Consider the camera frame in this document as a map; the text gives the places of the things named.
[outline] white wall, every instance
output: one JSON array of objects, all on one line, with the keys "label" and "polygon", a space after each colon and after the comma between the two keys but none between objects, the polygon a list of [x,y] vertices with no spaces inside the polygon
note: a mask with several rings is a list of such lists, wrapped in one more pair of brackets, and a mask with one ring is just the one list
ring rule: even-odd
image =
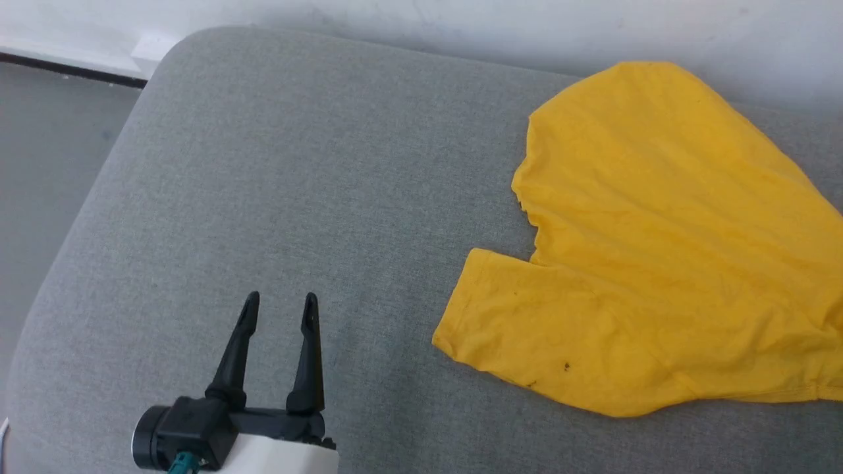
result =
[{"label": "white wall", "polygon": [[671,60],[732,100],[843,116],[841,0],[0,0],[0,51],[144,76],[220,24],[293,27],[578,75]]}]

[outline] gray cushion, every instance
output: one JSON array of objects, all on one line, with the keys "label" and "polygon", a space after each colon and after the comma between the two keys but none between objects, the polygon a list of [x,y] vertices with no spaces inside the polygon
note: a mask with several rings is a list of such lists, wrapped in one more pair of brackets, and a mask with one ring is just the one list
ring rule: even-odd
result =
[{"label": "gray cushion", "polygon": [[[177,45],[30,312],[11,461],[135,472],[138,417],[203,392],[258,289],[249,405],[282,406],[315,291],[342,472],[843,470],[841,404],[701,401],[612,419],[431,345],[471,247],[529,257],[509,183],[529,113],[575,80],[293,32]],[[740,110],[843,206],[839,124]]]}]

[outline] camera lens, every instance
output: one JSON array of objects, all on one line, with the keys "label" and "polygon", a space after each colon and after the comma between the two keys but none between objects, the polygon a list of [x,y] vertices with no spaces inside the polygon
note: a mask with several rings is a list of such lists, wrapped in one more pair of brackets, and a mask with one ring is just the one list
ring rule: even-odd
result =
[{"label": "camera lens", "polygon": [[163,464],[166,464],[166,460],[159,458],[158,436],[155,432],[167,411],[169,407],[150,407],[137,421],[132,434],[132,458],[141,469],[165,470]]}]

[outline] t-shirt sleeve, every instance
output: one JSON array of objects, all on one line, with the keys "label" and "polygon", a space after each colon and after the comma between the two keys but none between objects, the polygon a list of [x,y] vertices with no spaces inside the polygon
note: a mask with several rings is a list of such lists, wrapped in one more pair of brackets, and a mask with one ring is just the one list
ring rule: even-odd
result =
[{"label": "t-shirt sleeve", "polygon": [[697,398],[615,312],[595,276],[474,249],[433,344],[552,400],[635,417]]}]

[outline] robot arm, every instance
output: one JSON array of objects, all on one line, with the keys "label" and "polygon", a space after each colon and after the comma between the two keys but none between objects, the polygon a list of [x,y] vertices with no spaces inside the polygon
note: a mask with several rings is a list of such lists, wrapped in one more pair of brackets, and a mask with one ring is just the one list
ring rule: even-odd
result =
[{"label": "robot arm", "polygon": [[132,436],[142,469],[171,474],[336,474],[336,444],[325,436],[319,307],[308,294],[302,352],[284,409],[247,408],[243,382],[249,339],[257,328],[260,295],[246,299],[205,396],[181,396],[171,407],[150,407]]}]

